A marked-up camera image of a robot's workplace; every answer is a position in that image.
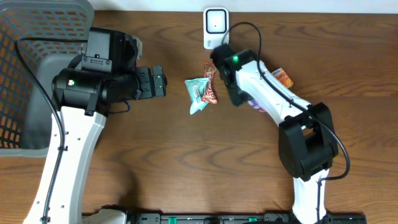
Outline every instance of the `candy wrapper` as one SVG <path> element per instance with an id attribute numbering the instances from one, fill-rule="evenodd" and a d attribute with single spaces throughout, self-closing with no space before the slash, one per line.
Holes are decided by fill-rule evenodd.
<path id="1" fill-rule="evenodd" d="M 272 75 L 276 79 L 278 79 L 278 81 L 280 81 L 281 84 L 283 84 L 283 86 L 285 86 L 286 88 L 290 88 L 293 86 L 293 81 L 289 78 L 289 76 L 287 76 L 286 72 L 282 68 L 273 71 Z M 260 112 L 267 112 L 260 107 L 259 103 L 256 100 L 249 100 L 248 103 L 255 110 L 259 110 Z"/>
<path id="2" fill-rule="evenodd" d="M 201 100 L 207 103 L 217 103 L 216 95 L 213 91 L 213 79 L 216 74 L 216 67 L 211 63 L 205 61 L 205 77 L 209 78 L 209 82 L 206 85 L 205 93 Z"/>
<path id="3" fill-rule="evenodd" d="M 185 81 L 189 96 L 191 97 L 192 101 L 191 108 L 189 110 L 190 114 L 194 114 L 198 110 L 203 110 L 208 104 L 208 102 L 203 102 L 201 100 L 208 82 L 209 78 L 196 78 Z"/>

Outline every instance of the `white backdrop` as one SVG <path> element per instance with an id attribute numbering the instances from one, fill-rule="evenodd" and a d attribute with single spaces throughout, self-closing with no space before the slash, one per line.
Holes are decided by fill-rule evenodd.
<path id="1" fill-rule="evenodd" d="M 398 0 L 88 0 L 96 10 L 398 13 Z"/>

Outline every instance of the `wood grain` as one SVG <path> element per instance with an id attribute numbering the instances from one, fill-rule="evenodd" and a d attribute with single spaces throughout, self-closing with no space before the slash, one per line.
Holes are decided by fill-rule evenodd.
<path id="1" fill-rule="evenodd" d="M 231 13 L 256 23 L 262 59 L 282 67 L 292 91 L 331 109 L 351 156 L 349 176 L 326 186 L 332 212 L 363 212 L 368 223 L 397 223 L 398 16 Z M 203 76 L 201 13 L 96 12 L 95 25 L 138 36 L 140 66 L 162 65 L 167 97 L 132 103 L 110 116 L 85 189 L 84 212 L 119 203 L 165 213 L 262 213 L 291 209 L 292 178 L 277 152 L 277 126 L 248 105 L 235 108 L 215 79 L 217 105 L 189 115 L 184 80 Z M 253 49 L 250 27 L 231 34 L 236 50 Z M 0 221 L 20 223 L 39 186 L 42 159 L 0 159 Z M 343 172 L 342 156 L 331 175 Z"/>

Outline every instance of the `wooden tabletop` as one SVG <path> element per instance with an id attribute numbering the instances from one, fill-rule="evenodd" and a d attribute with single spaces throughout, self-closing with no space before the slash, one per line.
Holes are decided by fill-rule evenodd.
<path id="1" fill-rule="evenodd" d="M 326 183 L 331 212 L 366 214 L 368 223 L 398 222 L 398 16 L 231 13 L 231 24 L 261 29 L 262 59 L 282 67 L 292 91 L 331 110 L 351 157 L 351 172 Z M 264 213 L 289 210 L 292 178 L 278 156 L 271 118 L 234 107 L 217 76 L 218 104 L 189 114 L 184 80 L 203 76 L 202 13 L 96 12 L 95 26 L 138 36 L 139 66 L 163 66 L 167 96 L 132 102 L 112 115 L 99 137 L 86 183 L 84 212 L 102 205 L 164 213 Z M 257 50 L 251 27 L 231 33 L 234 49 Z M 25 219 L 43 159 L 0 158 L 0 222 Z M 344 171 L 341 153 L 330 175 Z"/>

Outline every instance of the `teal wrapper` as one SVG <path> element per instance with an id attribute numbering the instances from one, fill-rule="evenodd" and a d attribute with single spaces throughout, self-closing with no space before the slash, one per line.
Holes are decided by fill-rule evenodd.
<path id="1" fill-rule="evenodd" d="M 191 108 L 189 110 L 190 114 L 194 114 L 198 110 L 203 110 L 208 104 L 207 102 L 203 102 L 201 100 L 208 82 L 209 78 L 196 78 L 185 81 L 189 96 L 191 97 L 192 101 Z"/>

